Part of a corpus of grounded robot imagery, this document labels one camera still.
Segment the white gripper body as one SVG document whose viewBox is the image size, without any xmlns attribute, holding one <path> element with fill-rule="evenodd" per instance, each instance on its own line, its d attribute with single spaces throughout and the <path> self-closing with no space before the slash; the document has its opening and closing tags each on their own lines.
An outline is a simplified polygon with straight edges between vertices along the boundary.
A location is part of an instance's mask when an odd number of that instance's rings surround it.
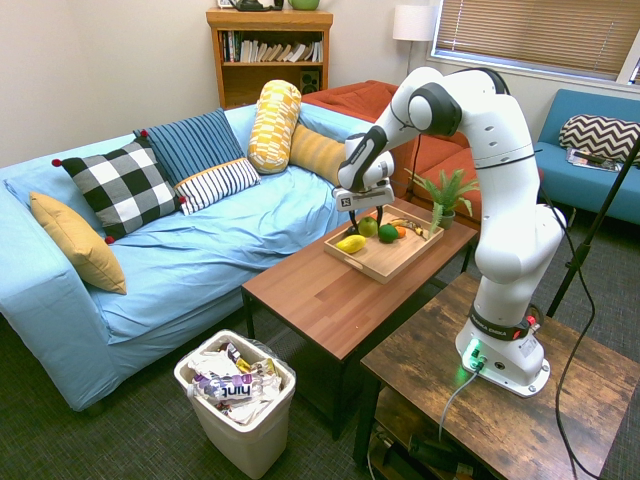
<svg viewBox="0 0 640 480">
<path fill-rule="evenodd" d="M 335 188 L 333 197 L 340 212 L 356 211 L 391 204 L 395 200 L 393 188 L 388 179 L 381 180 L 363 192 L 351 192 L 344 188 Z"/>
</svg>

